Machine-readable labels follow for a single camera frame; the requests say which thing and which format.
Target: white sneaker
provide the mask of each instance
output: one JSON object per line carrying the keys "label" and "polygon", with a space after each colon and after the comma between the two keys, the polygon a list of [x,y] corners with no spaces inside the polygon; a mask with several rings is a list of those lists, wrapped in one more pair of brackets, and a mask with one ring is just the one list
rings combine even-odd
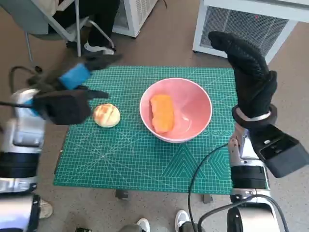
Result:
{"label": "white sneaker", "polygon": [[90,46],[88,41],[84,44],[84,48],[89,52],[102,51],[105,55],[114,55],[114,51],[108,47]]}
{"label": "white sneaker", "polygon": [[150,232],[150,224],[147,219],[141,218],[136,224],[138,224],[144,231]]}
{"label": "white sneaker", "polygon": [[179,231],[179,228],[187,221],[190,221],[189,215],[184,210],[179,210],[175,217],[175,230]]}
{"label": "white sneaker", "polygon": [[53,207],[47,201],[40,200],[40,219],[49,218],[53,214]]}

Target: black cable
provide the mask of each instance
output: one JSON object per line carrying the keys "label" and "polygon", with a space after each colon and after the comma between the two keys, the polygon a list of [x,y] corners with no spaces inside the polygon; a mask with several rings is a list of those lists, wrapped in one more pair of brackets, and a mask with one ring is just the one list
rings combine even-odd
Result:
{"label": "black cable", "polygon": [[281,217],[281,220],[282,220],[282,223],[283,223],[283,227],[284,227],[284,230],[285,232],[289,232],[289,228],[288,228],[288,225],[287,225],[287,222],[285,220],[285,217],[284,217],[284,214],[283,214],[283,211],[281,210],[280,206],[278,205],[278,203],[271,197],[269,196],[266,196],[266,195],[263,195],[263,194],[256,194],[256,195],[252,195],[246,199],[243,199],[243,200],[240,200],[238,202],[235,202],[235,203],[232,203],[232,204],[227,204],[227,205],[224,205],[224,206],[221,206],[219,208],[216,208],[216,209],[213,209],[207,213],[205,213],[198,221],[198,225],[197,225],[197,228],[198,228],[198,232],[202,232],[202,222],[207,218],[209,217],[210,215],[213,215],[215,213],[218,213],[220,211],[223,211],[223,210],[226,210],[226,209],[229,209],[229,208],[233,208],[233,207],[236,207],[238,205],[241,205],[241,204],[244,204],[250,200],[252,200],[253,198],[256,198],[256,197],[261,197],[261,198],[265,198],[267,200],[269,200],[274,206],[276,206],[277,210],[278,210],[278,213],[280,214],[280,217]]}
{"label": "black cable", "polygon": [[33,70],[30,70],[30,69],[25,68],[23,66],[14,66],[14,67],[12,67],[10,72],[9,72],[9,87],[10,87],[11,94],[15,93],[15,90],[14,90],[14,73],[18,69],[27,71],[28,73],[30,73],[32,75],[36,74]]}
{"label": "black cable", "polygon": [[3,102],[0,101],[0,105],[4,105],[4,106],[11,106],[11,107],[17,107],[17,108],[33,108],[32,105],[28,105],[28,104],[17,104],[17,103],[12,103],[12,102]]}
{"label": "black cable", "polygon": [[194,181],[197,177],[197,174],[198,174],[198,171],[199,169],[201,168],[201,166],[204,164],[204,162],[207,160],[207,158],[214,152],[216,152],[217,150],[220,150],[221,148],[227,146],[227,144],[224,144],[222,146],[219,146],[217,147],[216,149],[212,150],[210,153],[208,153],[205,158],[202,160],[202,162],[199,164],[199,166],[197,167],[192,179],[191,179],[191,184],[190,184],[190,187],[189,187],[189,193],[188,193],[188,208],[189,208],[189,215],[190,215],[190,219],[191,219],[191,223],[192,223],[192,226],[193,226],[193,230],[194,232],[197,232],[196,228],[195,228],[195,224],[194,224],[194,220],[193,220],[193,215],[192,215],[192,211],[191,211],[191,192],[192,192],[192,188],[193,188],[193,185],[194,185]]}

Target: bowl rim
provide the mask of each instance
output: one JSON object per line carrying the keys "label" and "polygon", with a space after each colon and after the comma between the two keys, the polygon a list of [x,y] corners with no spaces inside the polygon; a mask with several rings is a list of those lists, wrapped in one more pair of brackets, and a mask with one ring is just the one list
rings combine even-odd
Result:
{"label": "bowl rim", "polygon": [[[149,128],[149,126],[145,123],[145,120],[141,114],[141,100],[143,99],[145,93],[155,84],[159,83],[159,82],[163,82],[163,81],[166,81],[166,80],[170,80],[170,79],[177,79],[177,80],[184,80],[184,81],[188,81],[188,82],[191,82],[192,84],[198,86],[204,93],[205,95],[207,96],[209,102],[210,102],[210,105],[211,105],[211,115],[206,123],[206,125],[203,127],[203,129],[201,129],[195,136],[191,137],[191,138],[185,138],[185,139],[170,139],[168,137],[165,137],[165,136],[162,136],[158,133],[156,133],[155,131],[153,131],[151,128]],[[166,140],[170,140],[170,141],[173,141],[173,142],[185,142],[185,141],[189,141],[195,137],[197,137],[198,135],[200,135],[204,130],[205,128],[209,125],[210,121],[211,121],[211,118],[212,118],[212,103],[211,103],[211,98],[209,97],[208,93],[197,83],[195,83],[194,81],[191,81],[191,80],[188,80],[188,79],[185,79],[185,78],[180,78],[180,77],[172,77],[172,78],[166,78],[166,79],[162,79],[162,80],[159,80],[155,83],[153,83],[151,86],[149,86],[143,93],[143,95],[141,96],[140,98],[140,117],[141,117],[141,120],[143,121],[144,125],[146,126],[146,128],[152,133],[154,134],[156,137],[158,137],[159,139],[163,140],[163,141],[166,141]]]}

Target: bread bun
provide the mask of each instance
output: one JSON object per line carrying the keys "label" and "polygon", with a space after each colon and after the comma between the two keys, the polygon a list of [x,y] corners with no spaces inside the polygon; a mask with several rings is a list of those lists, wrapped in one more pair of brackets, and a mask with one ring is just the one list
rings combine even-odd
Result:
{"label": "bread bun", "polygon": [[112,104],[99,105],[93,112],[93,120],[101,127],[114,127],[120,121],[120,112]]}

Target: orange sponge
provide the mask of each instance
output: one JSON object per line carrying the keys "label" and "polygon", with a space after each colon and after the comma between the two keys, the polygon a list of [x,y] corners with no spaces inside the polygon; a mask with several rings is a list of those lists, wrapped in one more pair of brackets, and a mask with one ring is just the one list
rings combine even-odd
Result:
{"label": "orange sponge", "polygon": [[172,98],[167,94],[157,94],[151,99],[153,127],[157,133],[171,131],[174,127],[174,109]]}

